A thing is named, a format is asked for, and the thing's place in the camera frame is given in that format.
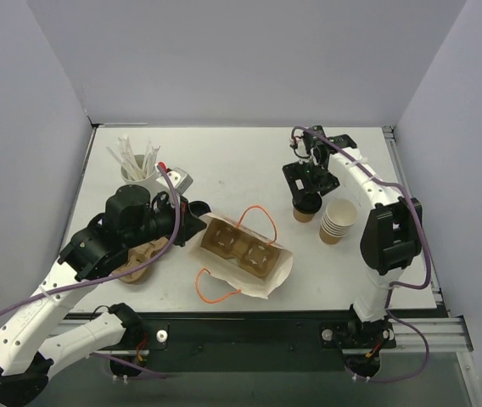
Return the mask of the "printed paper takeout bag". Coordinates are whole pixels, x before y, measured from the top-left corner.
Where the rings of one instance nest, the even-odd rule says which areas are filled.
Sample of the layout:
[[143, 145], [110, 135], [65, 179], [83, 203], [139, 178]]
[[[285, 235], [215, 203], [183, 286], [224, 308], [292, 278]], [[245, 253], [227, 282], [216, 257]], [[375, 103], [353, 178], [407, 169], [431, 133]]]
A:
[[[244, 218], [252, 209], [265, 214], [273, 229], [272, 237], [244, 225]], [[189, 245], [189, 253], [200, 264], [195, 290], [203, 302], [218, 304], [236, 294], [267, 299], [287, 280], [294, 255], [277, 243], [277, 226], [265, 208], [250, 205], [236, 220], [213, 213], [200, 219], [206, 228]], [[204, 274], [226, 282], [233, 290], [219, 298], [206, 297], [200, 286]]]

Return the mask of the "brown paper coffee cup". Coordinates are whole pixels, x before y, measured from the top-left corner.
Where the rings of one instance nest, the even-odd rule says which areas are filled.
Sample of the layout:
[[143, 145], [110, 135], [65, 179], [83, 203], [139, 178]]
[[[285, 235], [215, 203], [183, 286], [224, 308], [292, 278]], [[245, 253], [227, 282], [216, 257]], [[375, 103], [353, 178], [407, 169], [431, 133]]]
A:
[[310, 222], [313, 219], [314, 215], [315, 215], [314, 213], [306, 213], [306, 212], [297, 210], [297, 208], [293, 208], [293, 217], [298, 222], [301, 222], [301, 223]]

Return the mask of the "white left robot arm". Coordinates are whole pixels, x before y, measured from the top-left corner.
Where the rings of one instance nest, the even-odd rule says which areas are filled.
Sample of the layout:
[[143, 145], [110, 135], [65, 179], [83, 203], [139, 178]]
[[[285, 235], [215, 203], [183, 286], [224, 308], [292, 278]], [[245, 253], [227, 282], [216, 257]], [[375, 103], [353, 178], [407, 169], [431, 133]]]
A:
[[129, 252], [166, 238], [184, 245], [206, 228], [204, 201], [190, 202], [168, 192], [152, 196], [137, 186], [123, 186], [105, 210], [75, 233], [35, 291], [35, 299], [0, 327], [0, 404], [25, 406], [56, 374], [91, 353], [111, 346], [133, 348], [149, 338], [143, 320], [127, 304], [106, 306], [103, 313], [55, 338], [51, 331], [74, 306], [114, 270]]

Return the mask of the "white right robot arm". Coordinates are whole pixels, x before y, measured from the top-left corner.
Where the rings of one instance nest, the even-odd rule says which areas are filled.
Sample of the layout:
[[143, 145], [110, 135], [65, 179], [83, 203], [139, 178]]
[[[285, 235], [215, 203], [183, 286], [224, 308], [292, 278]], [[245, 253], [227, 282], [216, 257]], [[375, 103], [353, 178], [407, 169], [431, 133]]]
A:
[[283, 166], [283, 175], [297, 221], [311, 220], [322, 208], [323, 197], [339, 187], [368, 212], [360, 241], [366, 277], [351, 306], [356, 318], [345, 326], [348, 340], [363, 346], [374, 339], [374, 324], [388, 319], [395, 288], [422, 290], [429, 284], [428, 276], [418, 285], [400, 280], [418, 255], [430, 261], [422, 206], [401, 184], [382, 180], [347, 134], [329, 137], [319, 125], [296, 126], [289, 146], [297, 160]]

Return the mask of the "black plastic cup lid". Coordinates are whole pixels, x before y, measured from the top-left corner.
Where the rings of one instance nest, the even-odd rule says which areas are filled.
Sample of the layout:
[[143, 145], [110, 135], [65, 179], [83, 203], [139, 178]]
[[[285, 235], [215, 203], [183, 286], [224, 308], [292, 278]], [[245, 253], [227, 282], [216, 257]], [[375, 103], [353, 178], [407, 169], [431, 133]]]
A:
[[314, 215], [322, 207], [322, 197], [318, 193], [306, 194], [299, 202], [293, 201], [293, 208], [304, 215]]

